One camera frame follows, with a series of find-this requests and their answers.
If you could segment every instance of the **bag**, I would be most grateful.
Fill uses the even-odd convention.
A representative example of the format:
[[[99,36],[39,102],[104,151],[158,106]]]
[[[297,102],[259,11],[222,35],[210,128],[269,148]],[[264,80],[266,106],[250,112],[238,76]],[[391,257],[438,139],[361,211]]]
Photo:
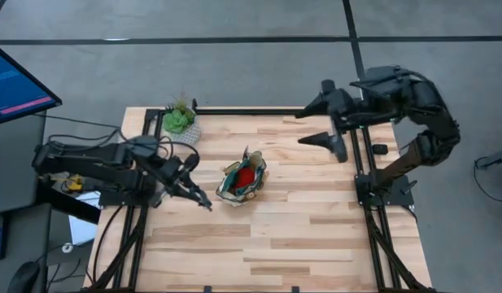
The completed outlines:
[[[243,152],[242,163],[234,162],[223,171],[225,178],[216,189],[222,201],[233,207],[241,206],[257,196],[267,181],[267,164],[261,151],[248,153],[248,147]]]

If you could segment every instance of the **monitor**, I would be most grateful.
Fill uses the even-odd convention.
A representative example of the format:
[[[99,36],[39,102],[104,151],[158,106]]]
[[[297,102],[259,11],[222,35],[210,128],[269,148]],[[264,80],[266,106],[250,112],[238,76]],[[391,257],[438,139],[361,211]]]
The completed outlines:
[[[60,98],[0,49],[0,124],[61,104]]]

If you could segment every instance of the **black cable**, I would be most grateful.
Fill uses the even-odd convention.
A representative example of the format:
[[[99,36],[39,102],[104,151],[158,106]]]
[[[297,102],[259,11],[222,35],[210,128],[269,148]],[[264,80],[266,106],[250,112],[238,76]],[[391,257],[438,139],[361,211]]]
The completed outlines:
[[[86,277],[88,277],[89,282],[90,282],[92,285],[94,285],[94,284],[95,284],[95,282],[94,282],[94,280],[92,279],[92,277],[89,275],[89,272],[88,272],[88,265],[86,265],[85,271],[86,271]]]
[[[102,124],[102,123],[97,123],[97,122],[89,122],[89,121],[78,120],[78,119],[71,119],[71,118],[65,118],[65,117],[50,116],[50,115],[41,115],[41,114],[33,114],[33,115],[34,116],[39,116],[39,117],[51,118],[51,119],[59,119],[59,120],[77,122],[77,123],[84,123],[84,124],[88,124],[88,125],[96,125],[96,126],[109,127],[109,128],[114,128],[114,129],[118,129],[119,128],[119,126],[116,126],[116,125],[107,125],[107,124]]]
[[[81,244],[81,245],[72,245],[72,244],[71,244],[71,245],[72,245],[73,247],[85,247],[85,246],[87,246],[87,245],[88,245],[88,244],[90,244],[90,243],[91,243],[91,241],[90,241],[90,242],[87,242],[87,243],[84,243],[84,244]],[[47,252],[45,252],[45,253],[43,253],[41,256],[39,256],[39,257],[36,259],[36,262],[38,262],[39,260],[41,260],[41,258],[43,258],[44,256],[48,256],[48,254],[49,254],[50,252],[52,252],[52,251],[54,251],[54,250],[56,250],[56,249],[58,249],[58,248],[65,247],[65,246],[67,246],[67,245],[68,245],[68,244],[66,244],[66,243],[65,243],[65,244],[61,244],[61,245],[58,245],[58,246],[55,246],[55,247],[50,248]]]
[[[57,279],[55,281],[53,281],[52,283],[55,283],[55,282],[62,282],[62,281],[66,281],[68,280],[69,278],[79,278],[79,277],[86,277],[85,274],[80,274],[80,275],[72,275],[72,276],[67,276],[65,278],[60,278],[60,279]]]
[[[57,264],[57,269],[55,269],[55,273],[54,273],[54,276],[52,277],[52,279],[48,282],[48,286],[46,287],[46,292],[48,292],[48,290],[50,289],[50,286],[52,285],[52,282],[54,281],[55,279],[55,275],[57,274],[57,272],[59,271],[59,269],[61,268],[61,264]]]
[[[103,135],[102,137],[99,138],[83,138],[83,137],[78,137],[76,135],[70,135],[70,134],[52,134],[48,137],[48,141],[52,142],[52,138],[73,138],[73,139],[80,139],[80,140],[87,140],[87,141],[96,141],[96,140],[101,140],[104,138],[108,138],[111,134],[108,135]]]
[[[139,237],[144,237],[144,227],[147,220],[147,208],[142,208],[140,215],[138,216],[137,224],[133,228],[131,235],[126,239],[124,245],[120,248],[119,252],[113,258],[108,268],[103,272],[99,280],[90,287],[90,289],[104,289],[107,284],[111,281],[111,278],[115,274],[115,271],[119,268],[120,264],[124,261],[124,258],[131,250],[131,247],[137,241]]]
[[[482,157],[482,158],[478,158],[478,159],[476,159],[476,160],[474,161],[474,164],[473,164],[473,178],[474,178],[474,180],[475,180],[475,183],[477,183],[477,186],[478,186],[478,188],[480,189],[480,191],[481,191],[481,192],[483,192],[483,193],[484,193],[484,194],[485,194],[488,198],[493,199],[493,200],[495,200],[495,201],[497,201],[497,202],[499,202],[499,203],[502,203],[502,199],[496,199],[496,198],[494,198],[494,197],[490,196],[490,195],[489,195],[489,194],[488,194],[488,193],[487,193],[487,192],[486,192],[486,191],[482,188],[482,186],[480,185],[480,183],[478,183],[478,179],[477,179],[477,163],[478,163],[478,161],[479,161],[479,160],[486,159],[486,158],[487,158],[487,157],[486,157],[486,156],[484,156],[484,157]]]
[[[93,150],[94,148],[101,147],[104,144],[106,144],[107,142],[109,142],[115,136],[115,134],[119,134],[120,138],[122,138],[125,142],[131,143],[131,144],[133,144],[135,146],[146,147],[146,146],[149,146],[149,145],[153,145],[153,143],[134,143],[134,142],[130,142],[129,139],[127,137],[125,137],[124,134],[122,133],[120,126],[107,125],[107,124],[103,124],[103,123],[90,122],[90,121],[84,121],[84,120],[78,120],[78,119],[72,119],[72,118],[66,118],[66,117],[59,117],[59,116],[50,116],[50,115],[41,115],[41,114],[34,114],[34,115],[35,116],[39,116],[39,117],[45,117],[45,118],[51,118],[51,119],[59,119],[59,120],[71,121],[71,122],[82,123],[82,124],[87,124],[87,125],[96,125],[96,126],[102,126],[102,127],[108,127],[108,128],[113,128],[114,129],[114,131],[112,131],[109,135],[104,136],[104,138],[106,140],[103,141],[103,142],[100,142],[98,145],[83,147],[81,149],[76,149],[76,148],[72,149],[71,147],[69,149],[58,148],[59,151],[75,151],[75,152],[79,152],[79,151]]]
[[[98,263],[98,252],[101,250],[101,245],[103,245],[103,240],[104,236],[106,236],[107,230],[110,228],[111,223],[113,222],[113,219],[115,219],[115,216],[120,212],[123,206],[119,206],[115,212],[113,212],[113,215],[111,215],[110,220],[106,223],[106,226],[104,227],[104,231],[101,234],[101,238],[98,241],[97,245],[97,251],[95,251],[95,259],[94,259],[94,267],[93,267],[93,282],[97,281],[97,263]]]
[[[73,274],[77,271],[77,269],[79,269],[79,265],[80,264],[81,264],[81,258],[79,258],[79,260],[77,261],[77,265],[75,266],[75,268],[73,268],[72,272],[69,273],[66,277],[58,278],[58,279],[55,279],[55,280],[52,279],[51,282],[53,282],[53,283],[54,282],[62,282],[64,280],[66,280],[67,278],[73,276]]]
[[[171,138],[169,136],[166,136],[164,135],[163,137],[160,138],[159,140],[159,145],[162,145],[162,140],[167,138],[169,142],[172,142]],[[171,153],[169,153],[169,158],[172,157],[173,153],[174,153],[174,147],[172,146],[172,143],[169,144],[169,146],[171,147]]]
[[[168,151],[168,149],[167,149],[167,148],[165,148],[165,147],[163,147],[163,146],[159,146],[159,149],[160,149],[160,150],[164,150],[164,151],[166,151],[166,155],[164,156],[164,158],[168,158],[168,157],[169,157],[169,151]]]
[[[187,144],[185,142],[171,142],[171,141],[169,141],[169,142],[161,142],[160,144],[170,144],[170,145],[175,145],[176,144],[176,145],[179,145],[179,146],[184,146],[184,147],[187,147],[190,150],[192,150],[198,157],[200,157],[199,152],[194,147],[192,147],[191,145],[189,145],[189,144]],[[198,161],[198,162],[196,162],[196,164],[194,164],[194,166],[191,168],[191,171],[193,171],[196,168],[196,166],[199,165],[199,162],[200,161]]]
[[[418,223],[417,214],[409,206],[401,206],[403,209],[407,210],[415,218],[415,222]]]

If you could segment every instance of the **white paper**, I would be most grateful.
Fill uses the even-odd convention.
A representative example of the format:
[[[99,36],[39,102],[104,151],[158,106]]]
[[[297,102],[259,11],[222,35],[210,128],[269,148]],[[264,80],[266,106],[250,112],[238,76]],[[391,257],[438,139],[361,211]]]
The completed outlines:
[[[79,195],[76,197],[76,199],[98,208],[98,198],[100,197],[100,195],[100,192],[95,191]],[[97,225],[89,223],[87,221],[79,220],[74,216],[68,216],[68,219],[70,220],[70,232],[72,233],[73,245],[86,243],[95,238],[95,234],[97,233]]]

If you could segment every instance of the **green plant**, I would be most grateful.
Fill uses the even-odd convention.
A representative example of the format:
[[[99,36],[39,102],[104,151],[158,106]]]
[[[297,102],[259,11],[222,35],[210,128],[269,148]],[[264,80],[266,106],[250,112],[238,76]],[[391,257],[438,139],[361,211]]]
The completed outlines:
[[[180,99],[173,105],[174,110],[164,115],[164,129],[170,133],[183,133],[194,123],[196,116],[187,107],[186,98],[182,92]]]
[[[170,133],[183,133],[189,126],[189,120],[178,109],[164,115],[164,129]]]

